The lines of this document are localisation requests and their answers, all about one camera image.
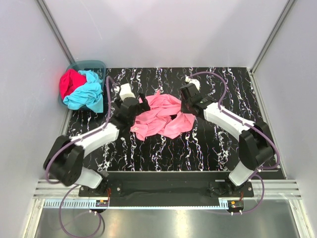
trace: pink cloth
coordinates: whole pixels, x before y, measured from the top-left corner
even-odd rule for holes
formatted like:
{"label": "pink cloth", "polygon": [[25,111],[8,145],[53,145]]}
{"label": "pink cloth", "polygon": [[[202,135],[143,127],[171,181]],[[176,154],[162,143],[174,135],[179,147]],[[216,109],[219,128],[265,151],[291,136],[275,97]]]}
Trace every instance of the pink cloth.
{"label": "pink cloth", "polygon": [[195,116],[180,112],[181,101],[169,94],[160,94],[159,91],[146,97],[151,110],[136,117],[131,132],[135,132],[139,140],[147,136],[160,134],[171,139],[179,136],[181,132],[193,128]]}

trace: blue cloth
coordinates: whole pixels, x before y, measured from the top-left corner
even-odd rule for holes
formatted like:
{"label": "blue cloth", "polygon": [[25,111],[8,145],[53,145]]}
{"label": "blue cloth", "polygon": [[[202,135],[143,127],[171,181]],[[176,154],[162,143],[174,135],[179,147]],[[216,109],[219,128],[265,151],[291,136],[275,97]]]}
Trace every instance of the blue cloth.
{"label": "blue cloth", "polygon": [[78,110],[82,106],[87,106],[95,113],[104,112],[102,80],[91,70],[79,70],[78,73],[86,76],[87,83],[76,88],[72,94],[64,98],[63,102],[71,110]]}

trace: white wall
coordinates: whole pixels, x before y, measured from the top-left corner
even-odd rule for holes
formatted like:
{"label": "white wall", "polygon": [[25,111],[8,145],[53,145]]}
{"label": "white wall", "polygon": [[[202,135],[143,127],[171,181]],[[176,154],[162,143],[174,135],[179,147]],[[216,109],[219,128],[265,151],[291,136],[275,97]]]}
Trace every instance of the white wall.
{"label": "white wall", "polygon": [[34,0],[0,0],[0,237],[17,238],[65,110],[68,63]]}
{"label": "white wall", "polygon": [[317,1],[297,1],[256,71],[286,172],[317,235]]}
{"label": "white wall", "polygon": [[109,67],[251,67],[286,2],[46,0],[74,58]]}

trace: gray floor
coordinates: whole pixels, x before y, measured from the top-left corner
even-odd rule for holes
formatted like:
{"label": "gray floor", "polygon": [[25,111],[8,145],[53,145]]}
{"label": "gray floor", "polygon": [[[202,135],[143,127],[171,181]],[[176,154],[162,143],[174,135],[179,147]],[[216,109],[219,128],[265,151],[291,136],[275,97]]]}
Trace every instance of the gray floor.
{"label": "gray floor", "polygon": [[[246,203],[245,210],[256,204]],[[63,222],[72,221],[81,212],[64,209]],[[264,201],[255,212],[234,217],[188,210],[108,210],[102,215],[106,229],[96,236],[102,238],[299,238],[287,201]],[[97,225],[98,219],[86,214],[66,228],[82,237]],[[44,209],[36,238],[67,238],[59,227],[58,210]]]}

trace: marble pattern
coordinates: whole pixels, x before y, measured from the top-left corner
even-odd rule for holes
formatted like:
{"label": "marble pattern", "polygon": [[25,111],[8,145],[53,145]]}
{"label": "marble pattern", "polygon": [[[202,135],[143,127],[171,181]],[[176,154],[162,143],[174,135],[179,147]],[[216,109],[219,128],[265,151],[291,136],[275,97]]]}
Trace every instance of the marble pattern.
{"label": "marble pattern", "polygon": [[[227,109],[245,119],[262,118],[246,68],[109,68],[107,75],[115,80],[115,86],[130,83],[135,94],[152,95],[160,90],[180,98],[179,88],[185,84],[185,76],[199,71],[215,72],[225,79],[228,92],[223,105]],[[223,85],[218,78],[209,75],[196,78],[201,82],[202,95],[220,98]],[[113,102],[118,95],[111,91]],[[67,135],[85,133],[105,120],[105,113],[73,111]],[[84,166],[98,171],[227,171],[238,163],[237,150],[237,141],[230,134],[213,123],[196,119],[192,131],[174,140],[155,135],[140,141],[134,133],[126,134],[88,155]]]}

